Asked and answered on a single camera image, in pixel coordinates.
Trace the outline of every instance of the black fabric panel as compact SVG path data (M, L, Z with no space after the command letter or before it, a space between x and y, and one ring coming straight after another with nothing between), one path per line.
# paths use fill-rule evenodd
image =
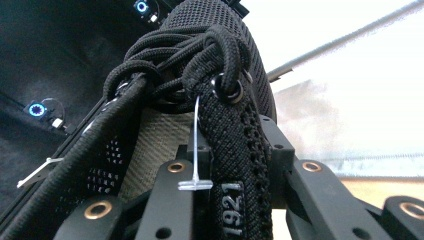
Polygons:
M0 2L0 214L17 179L35 170L64 141L22 112L32 100L53 97L66 124L78 125L102 96L108 73L137 38L150 31L119 1Z

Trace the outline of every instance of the metal grommet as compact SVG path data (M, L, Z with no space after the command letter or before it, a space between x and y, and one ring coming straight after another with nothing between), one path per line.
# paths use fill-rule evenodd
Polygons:
M106 216L110 211L112 211L112 204L109 201L95 202L85 209L84 217L96 220Z
M241 85L240 80L237 80L236 91L233 94L228 96L220 88L222 76L224 76L224 74L220 73L214 78L212 78L211 84L213 87L213 90L212 90L213 94L218 99L222 100L225 103L232 103L232 104L238 103L243 98L243 86Z
M184 169L185 169L185 164L180 162L176 162L176 163L172 163L168 165L168 171L172 173L179 173L184 171Z
M87 132L87 130L91 128L91 126L93 125L93 123L94 123L95 120L96 119L94 119L93 121L91 121L90 124L88 124L88 126L84 128L84 130L82 131L81 135L84 135L85 132Z
M320 172L322 171L322 168L320 165L314 163L314 162L304 162L302 164L303 169L309 172Z
M243 69L243 73L244 76L246 77L247 81L252 84L253 83L253 78L252 75L250 75L249 71L247 71L246 69Z
M128 82L122 83L121 85L118 86L118 88L116 89L116 91L119 91L121 88L123 88L125 86L128 86L128 84L129 84Z
M116 97L116 98L114 98L114 99L110 100L109 102L107 102L107 103L103 106L103 109L101 110L101 112L105 112L105 111L109 108L109 105L110 105L110 104L112 104L112 103L114 103L114 102L116 102L117 100L118 100L118 97Z
M399 204L399 207L409 216L419 220L424 220L424 207L410 202L403 202ZM420 213L417 213L418 211L412 211L411 208L415 208L416 210L420 211Z

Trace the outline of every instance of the beige mesh fabric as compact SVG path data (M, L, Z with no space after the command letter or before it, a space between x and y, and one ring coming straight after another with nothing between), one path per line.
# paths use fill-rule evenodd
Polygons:
M178 146L187 144L192 123L192 113L143 111L137 144L119 193L123 200L131 200L153 187L159 166L175 159Z

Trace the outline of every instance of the black mesh fabric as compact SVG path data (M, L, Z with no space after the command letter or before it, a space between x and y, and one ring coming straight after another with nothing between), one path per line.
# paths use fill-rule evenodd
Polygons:
M268 146L258 114L275 119L275 107L255 43L239 16L218 0L183 2L169 15L161 30L179 27L194 29L200 39L205 41L200 44L202 46L198 46L202 48L200 52L197 52L199 48L194 47L191 53L194 56L183 57L172 71L179 73L175 74L177 76L182 74L178 76L181 81L177 84L184 90L184 93L179 92L184 94L183 100L186 101L181 105L182 110L192 110L194 99L197 96L201 99L200 130L211 146L213 155L211 239L271 239L271 205L266 165ZM184 32L181 35L184 34L190 36L191 33ZM157 37L160 39L163 36L159 32ZM174 46L170 51L172 54L180 51L180 48ZM182 52L184 55L190 51L183 49ZM145 90L155 87L153 90L158 90L161 86L157 85L164 81L161 79L163 73L160 72L160 65L166 64L166 61L157 62L159 58L156 57L168 54L163 48L150 53L144 51L138 55L138 60L126 57L124 63L111 72L104 88L104 98L108 103L103 105L104 109L96 116L93 124L84 131L64 156L65 160L53 170L24 206L2 238L51 239L63 220L84 199L96 194L118 193L129 164L129 152L134 149L141 108L150 104L143 102L143 97L150 94ZM243 73L243 68L249 70L252 83L248 74ZM244 94L240 101L230 104L215 94L214 90L218 88L213 89L210 80L222 71L223 78L227 79L223 81L222 89L225 87L231 90L238 86L234 83L241 84ZM129 81L128 86L117 90L123 81ZM237 196L228 195L224 189L225 184L232 183L240 186L238 193L235 193ZM233 201L232 197L237 200L237 204L230 211L228 206Z
M218 24L244 39L249 47L253 78L253 91L259 113L277 120L274 97L255 41L242 19L221 1L185 1L177 6L163 23L161 29L176 27L208 26Z

